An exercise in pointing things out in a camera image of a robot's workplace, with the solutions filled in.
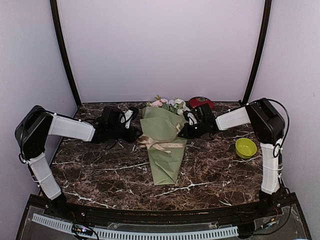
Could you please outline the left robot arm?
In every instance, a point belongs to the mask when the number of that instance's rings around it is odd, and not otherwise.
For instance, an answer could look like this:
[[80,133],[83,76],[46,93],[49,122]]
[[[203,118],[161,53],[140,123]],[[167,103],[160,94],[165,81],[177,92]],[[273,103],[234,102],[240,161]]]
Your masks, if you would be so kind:
[[102,144],[109,140],[133,143],[142,135],[137,127],[131,125],[138,113],[139,110],[134,106],[125,111],[106,106],[98,118],[86,121],[35,105],[19,123],[14,131],[20,150],[19,160],[28,165],[35,183],[53,201],[50,208],[58,217],[67,218],[71,208],[59,199],[63,191],[46,158],[48,138],[57,136],[92,144]]

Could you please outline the lime green plastic bowl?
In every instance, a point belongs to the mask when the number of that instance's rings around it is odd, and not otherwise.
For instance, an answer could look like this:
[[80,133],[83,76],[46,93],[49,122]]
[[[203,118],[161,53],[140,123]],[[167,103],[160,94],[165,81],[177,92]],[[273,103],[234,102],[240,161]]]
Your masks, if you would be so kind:
[[242,159],[249,159],[257,153],[256,144],[248,138],[239,138],[235,142],[235,152]]

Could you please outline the white fake flower stem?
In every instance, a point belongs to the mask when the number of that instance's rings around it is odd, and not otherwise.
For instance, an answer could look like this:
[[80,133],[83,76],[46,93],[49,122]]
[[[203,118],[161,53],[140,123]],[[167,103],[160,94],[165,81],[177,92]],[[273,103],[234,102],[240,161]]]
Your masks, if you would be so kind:
[[183,99],[175,98],[168,101],[169,110],[176,115],[183,115],[185,112],[190,112],[191,110],[187,107],[186,102]]

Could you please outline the tan ribbon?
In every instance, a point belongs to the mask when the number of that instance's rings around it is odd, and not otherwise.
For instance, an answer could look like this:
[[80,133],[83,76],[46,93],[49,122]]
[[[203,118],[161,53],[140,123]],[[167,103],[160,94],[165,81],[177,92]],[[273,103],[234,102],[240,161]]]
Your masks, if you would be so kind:
[[142,135],[137,139],[140,148],[155,149],[167,154],[172,150],[184,149],[186,141],[178,137],[181,123],[173,124],[167,119],[146,120],[141,123]]

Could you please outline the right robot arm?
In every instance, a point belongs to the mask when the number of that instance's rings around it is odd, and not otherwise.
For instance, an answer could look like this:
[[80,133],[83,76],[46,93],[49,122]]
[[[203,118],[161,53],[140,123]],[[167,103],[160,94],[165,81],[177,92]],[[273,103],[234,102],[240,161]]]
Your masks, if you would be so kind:
[[290,118],[284,118],[274,104],[285,109],[277,100],[261,98],[215,116],[209,104],[200,105],[184,114],[187,122],[178,137],[199,139],[250,124],[262,150],[261,191],[273,195],[281,188],[282,150],[290,126]]

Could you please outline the green and pink wrapping paper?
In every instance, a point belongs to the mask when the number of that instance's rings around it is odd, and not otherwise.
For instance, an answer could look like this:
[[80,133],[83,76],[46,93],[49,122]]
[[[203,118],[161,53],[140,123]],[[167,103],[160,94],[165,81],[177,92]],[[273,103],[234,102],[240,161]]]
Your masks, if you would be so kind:
[[178,133],[185,123],[182,115],[160,107],[147,106],[142,110],[142,135],[136,144],[147,149],[154,185],[177,184],[187,144]]

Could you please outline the pink rose fake flower stem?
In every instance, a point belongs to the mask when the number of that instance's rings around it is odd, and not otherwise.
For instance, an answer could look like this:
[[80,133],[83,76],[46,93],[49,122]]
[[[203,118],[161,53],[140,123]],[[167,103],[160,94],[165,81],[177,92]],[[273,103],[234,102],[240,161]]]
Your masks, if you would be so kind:
[[162,98],[160,95],[156,95],[154,98],[155,101],[153,102],[147,102],[147,107],[155,107],[155,108],[161,108],[164,104],[167,104],[169,101],[166,98]]

